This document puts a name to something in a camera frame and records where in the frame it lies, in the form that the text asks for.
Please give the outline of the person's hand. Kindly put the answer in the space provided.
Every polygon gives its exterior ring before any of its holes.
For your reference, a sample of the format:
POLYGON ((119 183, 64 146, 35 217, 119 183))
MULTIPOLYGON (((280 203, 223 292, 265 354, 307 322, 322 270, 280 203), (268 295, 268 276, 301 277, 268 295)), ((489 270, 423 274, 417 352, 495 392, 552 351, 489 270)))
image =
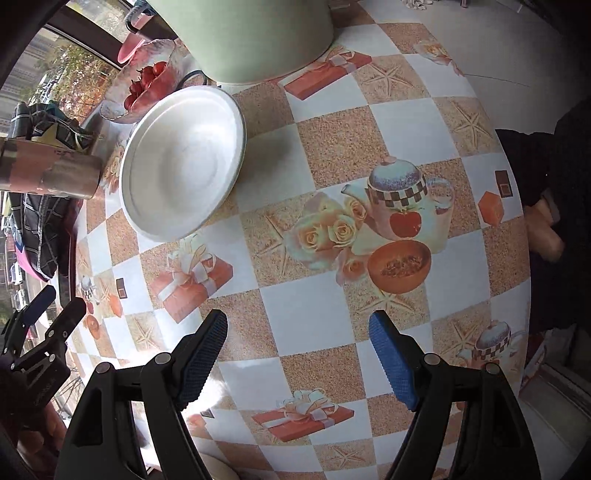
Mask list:
POLYGON ((524 218, 529 250, 545 261, 558 262, 565 250, 565 243, 553 229, 560 221, 560 211, 550 189, 544 190, 533 206, 524 207, 524 218))

